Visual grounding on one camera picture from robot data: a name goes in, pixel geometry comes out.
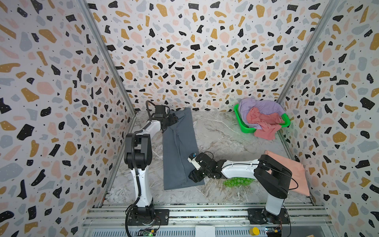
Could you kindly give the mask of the lilac t-shirt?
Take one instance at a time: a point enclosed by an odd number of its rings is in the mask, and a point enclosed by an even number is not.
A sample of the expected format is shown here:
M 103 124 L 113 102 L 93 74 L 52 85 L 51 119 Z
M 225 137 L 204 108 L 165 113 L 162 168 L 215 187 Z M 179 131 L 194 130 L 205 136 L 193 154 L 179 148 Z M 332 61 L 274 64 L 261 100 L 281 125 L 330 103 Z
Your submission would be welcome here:
M 256 100 L 254 98 L 245 98 L 242 99 L 239 103 L 239 113 L 242 117 L 243 122 L 250 128 L 262 129 L 260 125 L 248 123 L 247 114 L 252 108 L 258 108 L 259 112 L 264 115 L 271 115 L 273 113 L 278 113 L 282 116 L 285 111 L 284 109 L 276 102 L 270 100 Z

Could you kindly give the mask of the left corner aluminium post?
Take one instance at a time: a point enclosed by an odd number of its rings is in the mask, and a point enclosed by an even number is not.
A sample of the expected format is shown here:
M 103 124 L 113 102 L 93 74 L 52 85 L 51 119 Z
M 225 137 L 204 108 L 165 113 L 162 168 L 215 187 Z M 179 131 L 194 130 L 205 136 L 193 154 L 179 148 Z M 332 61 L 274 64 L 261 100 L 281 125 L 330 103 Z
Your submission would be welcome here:
M 94 40 L 96 41 L 98 48 L 99 48 L 101 54 L 103 55 L 107 66 L 109 67 L 109 70 L 110 70 L 110 72 L 111 72 L 111 74 L 112 74 L 112 76 L 116 82 L 116 85 L 120 91 L 120 94 L 122 95 L 122 97 L 126 103 L 127 110 L 130 112 L 132 117 L 135 117 L 136 111 L 132 106 L 132 103 L 131 103 L 130 98 L 126 92 L 124 84 L 122 83 L 120 76 L 116 70 L 116 66 L 115 66 L 113 60 L 111 59 L 111 56 L 110 56 L 109 51 L 107 49 L 107 46 L 102 39 L 101 33 L 100 33 L 99 28 L 97 27 L 96 21 L 95 21 L 94 17 L 92 16 L 92 13 L 88 7 L 87 1 L 78 0 L 77 3 L 79 5 L 79 9 L 81 10 L 81 12 L 84 16 L 84 19 L 86 20 L 86 22 L 88 24 L 89 29 L 91 30 L 91 32 L 93 34 Z

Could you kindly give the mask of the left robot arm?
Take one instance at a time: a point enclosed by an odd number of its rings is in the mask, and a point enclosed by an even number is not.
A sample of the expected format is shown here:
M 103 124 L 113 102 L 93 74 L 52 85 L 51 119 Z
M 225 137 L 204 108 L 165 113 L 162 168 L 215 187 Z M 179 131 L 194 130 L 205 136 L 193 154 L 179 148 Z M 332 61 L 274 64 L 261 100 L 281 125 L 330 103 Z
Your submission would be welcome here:
M 153 160 L 151 138 L 178 122 L 166 105 L 146 102 L 148 120 L 145 126 L 128 133 L 125 138 L 124 162 L 131 170 L 136 198 L 127 208 L 125 226 L 151 226 L 157 221 L 153 196 L 149 185 L 149 166 Z

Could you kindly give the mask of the dark pink t-shirt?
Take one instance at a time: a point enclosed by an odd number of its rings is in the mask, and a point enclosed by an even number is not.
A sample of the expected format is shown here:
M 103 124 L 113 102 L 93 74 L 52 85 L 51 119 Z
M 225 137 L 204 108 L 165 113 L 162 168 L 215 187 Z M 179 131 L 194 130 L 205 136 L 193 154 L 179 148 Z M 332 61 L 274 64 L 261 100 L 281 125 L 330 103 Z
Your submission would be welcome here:
M 256 129 L 255 136 L 265 140 L 274 140 L 275 134 L 281 129 L 281 124 L 284 123 L 282 116 L 278 113 L 270 115 L 261 114 L 258 108 L 252 108 L 247 116 L 247 122 L 257 124 L 261 129 Z

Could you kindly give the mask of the grey t-shirt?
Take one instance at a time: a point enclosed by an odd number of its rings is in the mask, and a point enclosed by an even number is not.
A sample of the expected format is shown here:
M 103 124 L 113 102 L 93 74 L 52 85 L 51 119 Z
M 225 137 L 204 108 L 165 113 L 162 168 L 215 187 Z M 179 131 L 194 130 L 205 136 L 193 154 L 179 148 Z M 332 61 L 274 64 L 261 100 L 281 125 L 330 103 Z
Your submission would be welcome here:
M 189 179 L 194 166 L 188 162 L 192 153 L 199 153 L 193 128 L 190 108 L 177 111 L 178 122 L 171 125 L 163 133 L 163 186 L 164 190 L 174 190 L 204 185 Z

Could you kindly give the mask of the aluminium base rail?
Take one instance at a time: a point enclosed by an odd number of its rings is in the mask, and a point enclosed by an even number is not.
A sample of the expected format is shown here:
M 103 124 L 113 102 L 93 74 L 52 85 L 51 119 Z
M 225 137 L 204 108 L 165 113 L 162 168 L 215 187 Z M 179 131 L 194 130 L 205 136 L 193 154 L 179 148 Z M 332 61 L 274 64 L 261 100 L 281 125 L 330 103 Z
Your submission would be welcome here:
M 216 237 L 336 237 L 330 217 L 322 206 L 310 202 L 283 205 L 290 224 L 252 225 L 247 210 L 264 207 L 248 204 L 166 204 L 158 205 L 159 216 L 151 225 L 126 228 L 126 206 L 121 204 L 92 208 L 83 224 L 83 237 L 195 237 L 198 225 L 215 226 Z M 249 230 L 258 227 L 259 236 Z

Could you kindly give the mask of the green plastic basket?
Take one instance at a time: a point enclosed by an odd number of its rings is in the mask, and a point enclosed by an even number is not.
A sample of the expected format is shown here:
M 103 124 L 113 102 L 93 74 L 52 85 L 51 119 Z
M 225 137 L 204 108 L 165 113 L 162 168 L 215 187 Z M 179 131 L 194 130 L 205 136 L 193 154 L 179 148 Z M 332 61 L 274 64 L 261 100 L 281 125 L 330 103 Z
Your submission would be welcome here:
M 239 124 L 239 127 L 240 127 L 241 131 L 242 131 L 243 133 L 251 133 L 251 134 L 254 134 L 255 131 L 256 131 L 256 129 L 255 129 L 255 128 L 250 128 L 250 127 L 248 127 L 248 126 L 243 122 L 242 117 L 241 117 L 241 115 L 240 115 L 240 113 L 239 113 L 238 108 L 239 108 L 239 105 L 236 104 L 236 105 L 234 106 L 234 113 L 235 113 L 235 116 L 236 116 L 236 119 L 237 119 L 237 122 L 238 122 L 238 124 Z M 287 116 L 287 114 L 284 113 L 281 117 L 282 117 L 282 119 L 283 119 L 283 121 L 284 121 L 284 123 L 281 123 L 281 124 L 280 124 L 281 127 L 288 127 L 288 126 L 290 125 L 291 121 L 290 121 L 289 117 Z

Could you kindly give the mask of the yellow round cap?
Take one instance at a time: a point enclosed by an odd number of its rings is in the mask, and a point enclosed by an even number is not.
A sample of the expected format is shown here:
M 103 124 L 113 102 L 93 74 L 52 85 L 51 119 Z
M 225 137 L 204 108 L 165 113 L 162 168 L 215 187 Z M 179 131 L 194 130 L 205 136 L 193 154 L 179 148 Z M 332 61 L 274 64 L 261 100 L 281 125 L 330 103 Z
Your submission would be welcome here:
M 249 230 L 249 234 L 251 236 L 259 236 L 260 235 L 260 230 L 258 227 L 253 227 Z

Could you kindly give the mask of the right corner aluminium post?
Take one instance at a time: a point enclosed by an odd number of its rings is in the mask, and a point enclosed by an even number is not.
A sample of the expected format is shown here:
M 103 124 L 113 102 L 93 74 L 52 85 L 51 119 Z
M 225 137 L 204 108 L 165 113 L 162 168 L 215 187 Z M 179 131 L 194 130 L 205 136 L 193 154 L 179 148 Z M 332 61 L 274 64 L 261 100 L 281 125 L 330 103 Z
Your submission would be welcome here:
M 285 96 L 287 92 L 290 90 L 291 85 L 294 83 L 297 75 L 299 74 L 300 70 L 302 69 L 303 65 L 305 64 L 306 60 L 312 53 L 312 49 L 316 45 L 321 33 L 325 29 L 329 19 L 332 17 L 333 12 L 337 8 L 339 4 L 339 0 L 330 0 L 323 12 L 323 15 L 321 16 L 321 19 L 318 22 L 318 25 L 315 28 L 314 33 L 311 35 L 309 42 L 307 43 L 302 55 L 300 56 L 298 62 L 296 63 L 294 69 L 292 70 L 292 73 L 289 77 L 289 80 L 283 87 L 282 92 L 279 95 L 279 98 L 277 99 L 277 103 L 282 103 L 285 99 Z

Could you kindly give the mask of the corner aluminium post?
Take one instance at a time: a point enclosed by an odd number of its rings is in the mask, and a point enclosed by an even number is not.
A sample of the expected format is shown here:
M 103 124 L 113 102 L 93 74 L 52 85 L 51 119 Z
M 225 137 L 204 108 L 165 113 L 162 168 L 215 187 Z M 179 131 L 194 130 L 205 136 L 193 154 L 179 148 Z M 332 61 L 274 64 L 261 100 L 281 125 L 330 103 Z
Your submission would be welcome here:
M 95 21 L 94 17 L 92 16 L 92 13 L 88 7 L 87 1 L 78 0 L 77 3 L 79 5 L 79 9 L 81 10 L 81 12 L 84 16 L 84 19 L 86 20 L 86 22 L 88 24 L 89 29 L 91 30 L 91 32 L 93 34 L 94 40 L 96 41 L 98 48 L 99 48 L 101 54 L 103 55 L 107 66 L 109 67 L 109 70 L 110 70 L 110 72 L 111 72 L 111 74 L 112 74 L 112 76 L 116 82 L 116 85 L 120 91 L 120 94 L 122 95 L 122 97 L 126 103 L 127 110 L 130 112 L 132 117 L 135 117 L 136 111 L 132 106 L 132 103 L 131 103 L 130 98 L 126 92 L 124 84 L 122 83 L 120 76 L 116 70 L 116 66 L 115 66 L 113 60 L 111 59 L 111 56 L 110 56 L 109 51 L 107 49 L 107 46 L 102 39 L 101 33 L 100 33 L 99 28 L 97 27 L 96 21 Z
M 323 12 L 323 15 L 321 16 L 321 19 L 318 22 L 318 25 L 315 28 L 314 33 L 311 35 L 309 42 L 307 43 L 302 55 L 300 56 L 298 62 L 296 63 L 294 69 L 292 70 L 292 73 L 289 77 L 289 80 L 283 87 L 282 92 L 279 95 L 279 98 L 277 99 L 277 103 L 282 103 L 285 99 L 285 96 L 287 92 L 290 90 L 291 85 L 294 83 L 297 75 L 299 74 L 300 70 L 302 69 L 303 65 L 305 64 L 306 60 L 312 53 L 312 49 L 316 45 L 321 33 L 325 29 L 329 19 L 332 17 L 333 12 L 337 8 L 339 4 L 339 0 L 330 0 Z

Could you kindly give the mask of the green toy grapes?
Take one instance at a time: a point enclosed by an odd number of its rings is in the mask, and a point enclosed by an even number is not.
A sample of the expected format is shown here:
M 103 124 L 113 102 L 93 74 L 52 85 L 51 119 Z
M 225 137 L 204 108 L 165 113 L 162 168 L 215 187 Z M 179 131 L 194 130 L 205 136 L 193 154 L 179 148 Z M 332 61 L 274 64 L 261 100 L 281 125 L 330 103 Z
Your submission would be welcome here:
M 252 179 L 252 178 L 235 177 L 235 178 L 225 180 L 223 182 L 223 185 L 228 188 L 245 187 L 245 186 L 250 186 L 254 181 L 255 179 Z

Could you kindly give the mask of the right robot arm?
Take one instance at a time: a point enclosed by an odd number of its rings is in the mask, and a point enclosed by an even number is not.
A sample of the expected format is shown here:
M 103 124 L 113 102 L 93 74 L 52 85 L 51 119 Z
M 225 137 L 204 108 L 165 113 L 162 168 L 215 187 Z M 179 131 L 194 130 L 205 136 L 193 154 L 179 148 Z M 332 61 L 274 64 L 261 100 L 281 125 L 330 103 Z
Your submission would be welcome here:
M 206 153 L 192 153 L 188 161 L 194 166 L 189 179 L 198 183 L 204 178 L 232 179 L 251 178 L 258 181 L 267 191 L 265 207 L 247 210 L 248 220 L 252 225 L 290 224 L 290 217 L 283 207 L 288 197 L 292 172 L 269 155 L 261 155 L 259 159 L 248 162 L 229 160 L 216 161 Z

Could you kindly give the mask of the white box on rail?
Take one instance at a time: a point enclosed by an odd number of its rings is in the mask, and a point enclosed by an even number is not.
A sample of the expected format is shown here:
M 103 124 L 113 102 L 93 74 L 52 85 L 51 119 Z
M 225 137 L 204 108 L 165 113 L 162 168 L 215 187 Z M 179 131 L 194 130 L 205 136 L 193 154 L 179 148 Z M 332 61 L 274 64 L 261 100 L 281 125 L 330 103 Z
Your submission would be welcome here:
M 195 237 L 216 237 L 215 226 L 198 225 L 195 227 Z

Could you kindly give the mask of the folded salmon t-shirt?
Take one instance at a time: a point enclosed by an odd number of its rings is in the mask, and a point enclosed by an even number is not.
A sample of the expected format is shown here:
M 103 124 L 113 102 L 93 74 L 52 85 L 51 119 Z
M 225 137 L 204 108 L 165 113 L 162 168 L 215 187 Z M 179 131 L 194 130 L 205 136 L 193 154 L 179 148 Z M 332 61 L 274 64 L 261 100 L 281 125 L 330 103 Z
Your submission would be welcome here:
M 265 151 L 264 154 L 272 157 L 274 160 L 281 163 L 292 172 L 292 178 L 294 179 L 294 181 L 291 181 L 289 189 L 298 194 L 302 194 L 307 197 L 310 196 L 310 190 L 307 184 L 305 168 L 301 163 L 277 155 L 271 151 Z

